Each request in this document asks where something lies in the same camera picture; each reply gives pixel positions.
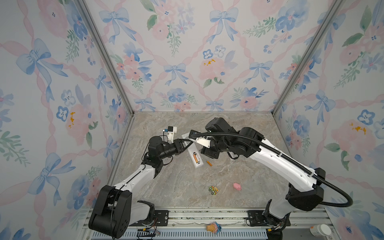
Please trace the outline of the white remote control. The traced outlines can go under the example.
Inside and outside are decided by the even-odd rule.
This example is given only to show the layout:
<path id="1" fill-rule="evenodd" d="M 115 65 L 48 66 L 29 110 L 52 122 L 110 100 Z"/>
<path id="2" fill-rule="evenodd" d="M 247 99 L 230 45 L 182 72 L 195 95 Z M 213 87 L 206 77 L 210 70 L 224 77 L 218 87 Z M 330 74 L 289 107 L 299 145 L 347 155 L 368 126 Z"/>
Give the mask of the white remote control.
<path id="1" fill-rule="evenodd" d="M 190 155 L 190 158 L 193 161 L 195 168 L 202 167 L 204 165 L 204 161 L 201 158 L 201 155 L 195 140 L 192 140 L 192 144 L 188 147 L 187 150 Z"/>

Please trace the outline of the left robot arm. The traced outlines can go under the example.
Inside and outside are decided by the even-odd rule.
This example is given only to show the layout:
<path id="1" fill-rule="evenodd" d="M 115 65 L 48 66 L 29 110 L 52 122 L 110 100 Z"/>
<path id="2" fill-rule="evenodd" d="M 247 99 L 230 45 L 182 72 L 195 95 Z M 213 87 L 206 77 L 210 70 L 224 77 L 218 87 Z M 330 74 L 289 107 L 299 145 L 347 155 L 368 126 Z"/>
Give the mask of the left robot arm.
<path id="1" fill-rule="evenodd" d="M 150 138 L 139 168 L 122 182 L 101 188 L 88 223 L 89 229 L 119 239 L 133 224 L 153 224 L 155 205 L 146 201 L 133 203 L 134 195 L 160 173 L 164 159 L 182 154 L 193 143 L 187 139 L 168 143 L 160 136 Z"/>

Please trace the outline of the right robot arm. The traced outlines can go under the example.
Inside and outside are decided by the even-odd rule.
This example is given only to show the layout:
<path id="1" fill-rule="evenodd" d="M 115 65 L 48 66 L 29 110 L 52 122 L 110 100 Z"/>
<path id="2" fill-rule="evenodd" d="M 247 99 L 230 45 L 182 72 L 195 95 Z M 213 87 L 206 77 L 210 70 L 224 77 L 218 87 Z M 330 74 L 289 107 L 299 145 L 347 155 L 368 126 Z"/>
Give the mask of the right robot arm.
<path id="1" fill-rule="evenodd" d="M 203 146 L 203 154 L 217 159 L 226 152 L 235 160 L 240 156 L 255 160 L 289 182 L 288 191 L 279 199 L 268 201 L 262 220 L 273 229 L 284 228 L 294 210 L 311 211 L 324 199 L 324 190 L 316 177 L 323 170 L 314 170 L 294 161 L 253 128 L 237 131 L 223 118 L 214 118 L 206 125 L 204 136 L 194 137 Z"/>

